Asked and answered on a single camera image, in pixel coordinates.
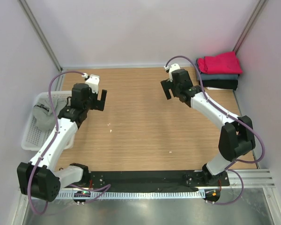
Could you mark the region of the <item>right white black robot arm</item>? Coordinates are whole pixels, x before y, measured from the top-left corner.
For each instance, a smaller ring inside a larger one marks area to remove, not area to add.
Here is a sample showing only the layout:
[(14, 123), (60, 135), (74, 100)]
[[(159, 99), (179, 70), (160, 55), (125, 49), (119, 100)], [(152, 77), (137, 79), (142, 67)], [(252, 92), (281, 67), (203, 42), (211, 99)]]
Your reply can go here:
[(219, 153), (203, 165), (201, 175), (204, 184), (216, 185), (231, 163), (255, 148), (252, 120), (248, 116), (230, 113), (204, 94), (200, 86), (193, 85), (187, 70), (178, 67), (166, 68), (165, 71), (169, 78), (161, 81), (161, 85), (166, 98), (178, 98), (206, 116), (220, 130)]

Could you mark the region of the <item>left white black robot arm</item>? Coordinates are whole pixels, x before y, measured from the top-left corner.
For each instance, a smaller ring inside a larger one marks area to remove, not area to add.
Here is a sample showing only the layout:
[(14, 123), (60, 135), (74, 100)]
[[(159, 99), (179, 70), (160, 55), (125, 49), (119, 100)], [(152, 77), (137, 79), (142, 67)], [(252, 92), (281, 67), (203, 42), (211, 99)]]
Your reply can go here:
[(89, 110), (103, 111), (107, 90), (102, 90), (101, 98), (86, 83), (77, 83), (67, 98), (66, 106), (60, 110), (55, 126), (45, 144), (28, 162), (17, 167), (17, 176), (22, 194), (52, 202), (60, 189), (75, 184), (81, 188), (90, 182), (89, 168), (72, 163), (67, 168), (55, 172), (55, 166), (67, 143), (87, 118)]

